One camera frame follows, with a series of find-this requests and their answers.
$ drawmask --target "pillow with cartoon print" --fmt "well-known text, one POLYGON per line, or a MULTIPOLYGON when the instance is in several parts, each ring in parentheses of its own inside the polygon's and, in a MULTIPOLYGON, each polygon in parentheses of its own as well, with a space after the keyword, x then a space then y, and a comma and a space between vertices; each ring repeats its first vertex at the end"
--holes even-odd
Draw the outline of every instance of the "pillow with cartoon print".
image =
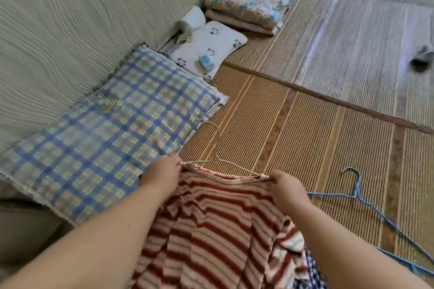
POLYGON ((188 72, 210 82, 221 63, 233 51, 246 44, 247 37, 216 21, 207 23, 193 32, 172 54, 171 59, 188 72), (215 67, 208 71, 199 61, 200 56, 208 55, 215 67))

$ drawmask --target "red and white striped shirt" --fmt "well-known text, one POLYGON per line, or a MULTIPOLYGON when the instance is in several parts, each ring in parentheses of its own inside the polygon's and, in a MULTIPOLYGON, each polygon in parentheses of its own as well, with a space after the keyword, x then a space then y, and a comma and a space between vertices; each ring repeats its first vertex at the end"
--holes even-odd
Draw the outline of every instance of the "red and white striped shirt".
POLYGON ((140 289, 292 288, 308 279, 304 239, 271 180, 188 165, 154 220, 132 279, 140 289))

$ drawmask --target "wire hanger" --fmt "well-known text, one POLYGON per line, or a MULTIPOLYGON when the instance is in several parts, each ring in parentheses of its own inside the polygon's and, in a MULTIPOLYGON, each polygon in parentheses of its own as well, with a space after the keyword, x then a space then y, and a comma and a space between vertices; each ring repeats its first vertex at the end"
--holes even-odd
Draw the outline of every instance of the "wire hanger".
POLYGON ((209 163, 209 162, 212 162, 212 161, 214 161, 216 159, 216 160, 218 160, 220 162, 224 162, 224 163, 227 163, 229 165, 235 166, 235 167, 237 167, 237 168, 239 168, 241 170, 247 171, 249 174, 253 174, 255 176, 261 177, 260 174, 257 174, 254 171, 248 170, 246 168, 243 168, 243 167, 241 167, 239 165, 234 164, 231 161, 223 160, 222 158, 220 158, 217 155, 217 149, 218 149, 218 145, 219 145, 219 142, 220 142, 220 129, 219 129, 219 127, 215 123, 212 123, 210 121, 205 122, 204 125, 207 124, 207 123, 210 124, 210 125, 212 125, 215 129, 217 129, 217 141, 216 141, 216 143, 214 145, 214 149, 213 149, 213 153, 212 153, 211 159, 210 160, 187 161, 187 162, 182 162, 181 165, 195 165, 195 164, 198 164, 198 163, 209 163))

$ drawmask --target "woven mat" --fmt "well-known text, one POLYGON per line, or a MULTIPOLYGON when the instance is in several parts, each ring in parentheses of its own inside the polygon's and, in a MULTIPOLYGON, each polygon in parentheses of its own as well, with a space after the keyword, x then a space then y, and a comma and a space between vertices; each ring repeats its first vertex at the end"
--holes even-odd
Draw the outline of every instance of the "woven mat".
POLYGON ((284 27, 224 65, 434 128, 434 70, 409 62, 434 43, 434 9, 385 0, 293 0, 284 27))
MULTIPOLYGON (((220 157, 257 172, 280 169, 308 191, 328 193, 352 192, 354 174, 341 173, 352 166, 362 173, 362 196, 434 254, 428 220, 434 213, 433 136, 225 66, 212 84, 231 97, 211 120, 221 130, 220 157)), ((215 138, 215 130, 205 125, 182 158, 208 158, 215 138)), ((220 162, 207 168, 245 175, 220 162)), ((367 242, 428 266, 366 207, 342 198, 313 202, 367 242)))

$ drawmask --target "blue plaid pillow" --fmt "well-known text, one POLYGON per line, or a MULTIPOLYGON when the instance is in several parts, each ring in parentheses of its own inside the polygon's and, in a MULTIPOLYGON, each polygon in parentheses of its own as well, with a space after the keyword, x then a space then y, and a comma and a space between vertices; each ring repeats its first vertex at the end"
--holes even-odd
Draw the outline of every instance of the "blue plaid pillow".
POLYGON ((138 185, 159 155, 177 153, 226 96, 145 46, 98 91, 0 157, 0 173, 73 225, 138 185))

